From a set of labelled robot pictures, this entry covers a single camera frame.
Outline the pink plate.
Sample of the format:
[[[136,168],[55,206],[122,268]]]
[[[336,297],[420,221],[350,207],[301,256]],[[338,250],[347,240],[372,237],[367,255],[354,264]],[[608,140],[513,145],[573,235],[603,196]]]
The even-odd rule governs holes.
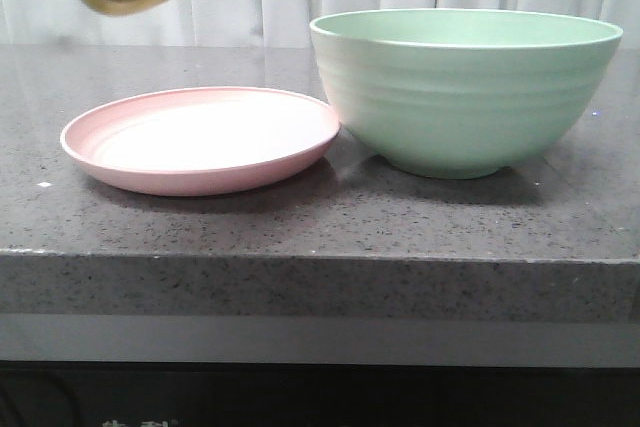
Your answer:
[[[159,196],[206,196],[286,179],[318,161],[340,122],[324,102],[257,87],[199,87],[113,101],[69,122],[64,151],[91,177]]]

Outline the green bowl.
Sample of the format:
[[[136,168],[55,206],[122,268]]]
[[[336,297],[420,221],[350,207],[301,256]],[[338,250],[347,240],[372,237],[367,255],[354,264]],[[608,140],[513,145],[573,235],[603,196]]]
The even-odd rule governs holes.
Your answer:
[[[622,39],[614,24],[509,10],[345,12],[310,25],[329,103],[393,166],[470,179],[557,142]]]

